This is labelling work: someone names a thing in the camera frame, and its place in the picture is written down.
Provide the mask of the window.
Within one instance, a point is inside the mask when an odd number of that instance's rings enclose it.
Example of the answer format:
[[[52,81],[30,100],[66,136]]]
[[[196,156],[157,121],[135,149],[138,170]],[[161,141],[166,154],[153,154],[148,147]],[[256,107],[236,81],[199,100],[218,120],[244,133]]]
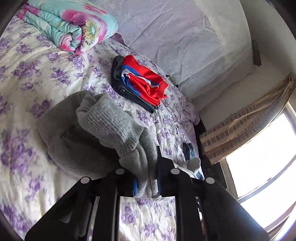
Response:
[[[220,162],[227,191],[274,239],[295,208],[295,111],[283,111]]]

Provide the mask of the floral folded quilt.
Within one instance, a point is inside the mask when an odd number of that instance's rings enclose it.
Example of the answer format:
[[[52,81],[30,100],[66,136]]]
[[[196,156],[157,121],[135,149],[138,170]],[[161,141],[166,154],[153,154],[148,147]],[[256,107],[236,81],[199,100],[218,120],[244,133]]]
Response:
[[[17,16],[74,55],[82,55],[118,30],[115,18],[90,1],[27,1]]]

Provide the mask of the checkered beige curtain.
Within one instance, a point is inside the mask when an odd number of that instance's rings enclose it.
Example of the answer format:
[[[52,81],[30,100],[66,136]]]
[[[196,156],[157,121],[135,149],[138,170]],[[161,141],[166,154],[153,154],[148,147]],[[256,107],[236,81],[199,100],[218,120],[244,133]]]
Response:
[[[289,74],[270,92],[200,135],[203,155],[211,165],[249,142],[283,111],[295,91]]]

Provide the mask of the grey sweatpants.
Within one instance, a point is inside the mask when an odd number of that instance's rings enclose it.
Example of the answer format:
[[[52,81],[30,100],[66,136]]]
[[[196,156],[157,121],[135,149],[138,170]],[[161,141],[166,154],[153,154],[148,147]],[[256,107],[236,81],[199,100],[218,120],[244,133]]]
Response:
[[[157,198],[157,146],[149,130],[107,94],[75,92],[37,120],[53,161],[81,178],[125,168],[138,181],[136,197]]]

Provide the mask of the red folded shorts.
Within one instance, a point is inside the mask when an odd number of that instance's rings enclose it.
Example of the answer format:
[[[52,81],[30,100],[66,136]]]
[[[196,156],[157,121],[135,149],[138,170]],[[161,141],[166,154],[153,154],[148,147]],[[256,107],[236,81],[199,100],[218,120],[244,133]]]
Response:
[[[121,80],[133,93],[153,106],[159,106],[165,99],[168,84],[151,69],[142,66],[132,55],[124,57]]]

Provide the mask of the blue jeans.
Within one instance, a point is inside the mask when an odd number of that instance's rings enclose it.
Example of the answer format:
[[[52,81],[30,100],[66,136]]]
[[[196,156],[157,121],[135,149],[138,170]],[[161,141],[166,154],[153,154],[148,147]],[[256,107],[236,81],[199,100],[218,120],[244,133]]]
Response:
[[[183,154],[186,161],[195,157],[194,148],[191,143],[183,143]]]

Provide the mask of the lavender lace headboard cover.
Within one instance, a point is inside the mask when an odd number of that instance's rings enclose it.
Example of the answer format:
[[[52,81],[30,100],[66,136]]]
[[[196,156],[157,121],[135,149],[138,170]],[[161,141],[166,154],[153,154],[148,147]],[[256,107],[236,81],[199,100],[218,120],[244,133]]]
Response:
[[[254,68],[240,1],[96,1],[131,49],[148,56],[190,99],[211,101]]]

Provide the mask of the dark folded clothes stack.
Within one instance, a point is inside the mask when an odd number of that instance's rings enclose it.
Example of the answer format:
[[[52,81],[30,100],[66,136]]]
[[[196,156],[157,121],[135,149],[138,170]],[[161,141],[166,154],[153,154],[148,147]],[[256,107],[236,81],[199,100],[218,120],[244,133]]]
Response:
[[[121,68],[123,66],[123,56],[116,56],[112,63],[111,68],[111,86],[112,88],[121,96],[131,100],[132,102],[140,105],[149,113],[154,113],[155,110],[159,109],[158,106],[153,106],[152,104],[146,102],[140,97],[139,94],[135,93],[131,87],[129,87],[121,78]]]

